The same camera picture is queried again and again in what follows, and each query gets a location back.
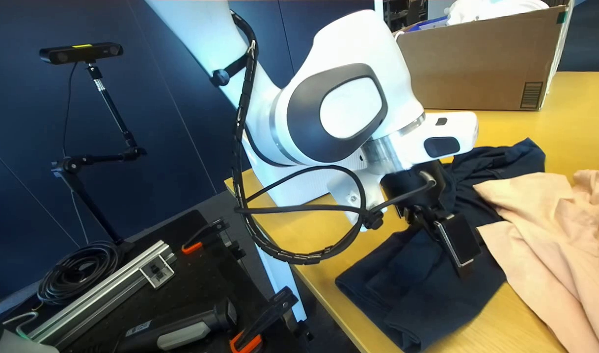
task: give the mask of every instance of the cable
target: cable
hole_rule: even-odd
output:
[[[63,155],[63,159],[69,157],[69,153],[67,153],[67,127],[69,127],[69,116],[71,116],[73,78],[75,78],[77,67],[79,67],[79,63],[73,63],[73,67],[67,74],[67,98],[65,98],[65,116],[63,116],[63,131],[61,131],[61,155]],[[79,227],[85,235],[85,245],[89,245],[89,233],[87,233],[87,227],[85,227],[85,221],[83,221],[83,216],[81,216],[81,210],[79,210],[79,204],[77,204],[77,196],[71,188],[69,188],[69,198],[71,198],[73,210],[77,214]]]
[[[63,153],[63,159],[69,157],[67,155],[67,125],[69,125],[69,110],[71,110],[71,90],[73,90],[73,78],[75,78],[75,72],[77,72],[77,65],[75,63],[69,70],[69,76],[67,76],[67,102],[65,102],[65,116],[63,116],[63,133],[61,133],[61,153]]]
[[[85,245],[89,245],[89,233],[87,233],[87,227],[85,227],[85,221],[83,221],[83,216],[81,216],[81,210],[79,210],[77,194],[75,194],[75,190],[71,190],[71,186],[67,182],[65,182],[65,186],[69,188],[71,206],[75,208],[81,231],[85,235]]]
[[[248,116],[248,108],[250,108],[250,100],[252,100],[252,90],[254,90],[254,82],[255,82],[255,65],[257,65],[257,55],[259,55],[259,49],[257,49],[257,37],[254,33],[254,29],[250,27],[250,23],[238,16],[236,12],[232,14],[236,25],[246,33],[250,45],[248,45],[248,65],[246,65],[246,74],[244,74],[244,84],[242,84],[242,96],[240,96],[240,106],[238,106],[238,112],[236,112],[236,125],[234,125],[234,172],[232,172],[232,180],[234,180],[234,194],[238,198],[238,212],[244,216],[246,219],[246,225],[254,237],[254,241],[265,251],[269,253],[271,257],[275,259],[281,259],[281,261],[287,261],[287,263],[293,263],[293,265],[316,265],[320,263],[322,259],[330,259],[338,253],[342,253],[344,249],[348,249],[356,237],[360,235],[362,227],[379,227],[381,225],[381,210],[391,206],[391,204],[397,204],[397,202],[403,202],[403,200],[409,200],[413,196],[417,196],[418,192],[426,192],[428,188],[434,188],[436,186],[436,180],[430,176],[430,174],[422,174],[426,178],[426,184],[407,192],[407,194],[401,194],[401,196],[395,196],[383,204],[377,204],[373,208],[367,208],[367,196],[365,196],[365,190],[362,186],[362,180],[360,176],[346,169],[346,167],[340,167],[340,165],[318,165],[318,167],[307,167],[303,170],[297,170],[297,172],[291,172],[287,174],[285,178],[261,188],[259,192],[252,194],[252,196],[246,196],[246,190],[244,190],[244,178],[242,178],[242,149],[244,149],[244,143],[242,143],[242,137],[246,135],[248,131],[248,125],[246,125],[246,116]],[[358,194],[360,194],[360,206],[334,206],[334,204],[312,204],[312,206],[281,206],[281,208],[250,208],[248,204],[255,198],[259,198],[261,194],[265,194],[267,190],[271,188],[277,188],[281,186],[283,182],[291,180],[291,178],[297,178],[299,174],[305,174],[305,172],[312,172],[312,170],[324,170],[324,169],[330,169],[330,170],[340,170],[344,172],[346,176],[350,176],[358,188]],[[330,245],[330,247],[324,247],[320,251],[310,251],[310,253],[293,253],[293,251],[287,251],[287,249],[281,249],[279,245],[275,245],[275,241],[265,233],[265,229],[259,227],[259,223],[255,221],[254,214],[285,214],[285,212],[312,212],[312,210],[324,210],[324,212],[356,212],[358,214],[358,219],[356,223],[340,237],[338,243]]]
[[[4,325],[10,325],[10,323],[14,323],[14,321],[18,321],[18,320],[24,320],[24,318],[36,320],[37,316],[39,316],[39,312],[30,310],[30,312],[18,314],[18,316],[14,316],[14,318],[8,318],[8,320],[4,321]]]
[[[281,2],[277,0],[277,12],[279,12],[279,18],[281,18],[281,29],[285,33],[285,51],[287,51],[287,59],[293,63],[293,51],[291,51],[291,39],[289,39],[289,31],[287,31],[287,25],[285,25],[285,16],[283,16],[283,8],[281,8]]]
[[[0,163],[4,169],[20,182],[20,186],[30,194],[30,198],[47,214],[51,221],[67,235],[71,243],[81,247],[81,243],[65,229],[65,225],[57,219],[57,216],[37,198],[37,194],[24,182],[24,178],[6,163],[6,159],[0,155]]]
[[[142,25],[142,21],[138,19],[138,16],[134,16],[132,2],[128,4],[128,16],[132,18],[132,21],[136,21],[138,31],[140,31],[140,35],[142,35],[142,33],[144,33],[144,25]],[[149,53],[151,65],[155,67],[155,72],[161,72],[157,55],[155,55],[155,51],[151,49],[151,45],[147,43],[147,39],[145,39],[145,43],[144,43],[144,49]],[[214,194],[218,194],[216,182],[214,182],[214,178],[212,178],[212,174],[210,174],[210,170],[208,170],[208,167],[206,167],[206,163],[204,163],[204,159],[202,159],[202,153],[200,153],[200,149],[199,149],[199,145],[197,145],[195,133],[193,133],[191,127],[187,125],[185,114],[181,112],[179,102],[177,102],[177,98],[175,98],[175,92],[171,90],[169,82],[165,80],[165,74],[159,74],[159,84],[161,84],[163,90],[167,92],[169,102],[171,102],[171,106],[175,108],[177,118],[179,118],[179,121],[181,121],[181,127],[183,127],[183,131],[185,131],[185,135],[187,135],[187,139],[189,139],[189,143],[191,143],[191,147],[193,147],[195,161],[197,161],[197,163],[195,163],[195,169],[193,169],[195,174],[200,172],[200,167],[202,167],[202,172],[204,172],[204,176],[206,176],[210,188],[214,190]]]
[[[89,245],[65,257],[37,288],[37,298],[47,306],[61,306],[120,267],[120,251],[112,245]]]

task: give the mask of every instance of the metal stand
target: metal stand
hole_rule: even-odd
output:
[[[134,133],[126,127],[114,100],[110,98],[104,82],[102,82],[102,72],[96,67],[96,63],[87,63],[87,70],[92,76],[110,116],[114,118],[126,149],[122,153],[114,153],[114,155],[79,155],[79,157],[63,157],[61,161],[53,163],[53,174],[63,178],[63,182],[75,192],[75,196],[79,196],[79,200],[85,204],[85,208],[92,214],[92,218],[98,221],[98,225],[106,231],[106,235],[118,245],[122,243],[122,239],[118,237],[116,229],[110,225],[110,221],[104,218],[104,214],[100,212],[100,208],[96,206],[96,202],[89,196],[87,188],[83,186],[79,172],[81,167],[85,165],[96,165],[96,163],[112,163],[112,161],[134,161],[140,155],[144,155],[144,151],[138,147]]]

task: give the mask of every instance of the peach fabric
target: peach fabric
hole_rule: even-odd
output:
[[[568,351],[599,351],[599,170],[534,172],[475,190],[507,221],[479,227],[515,292]]]

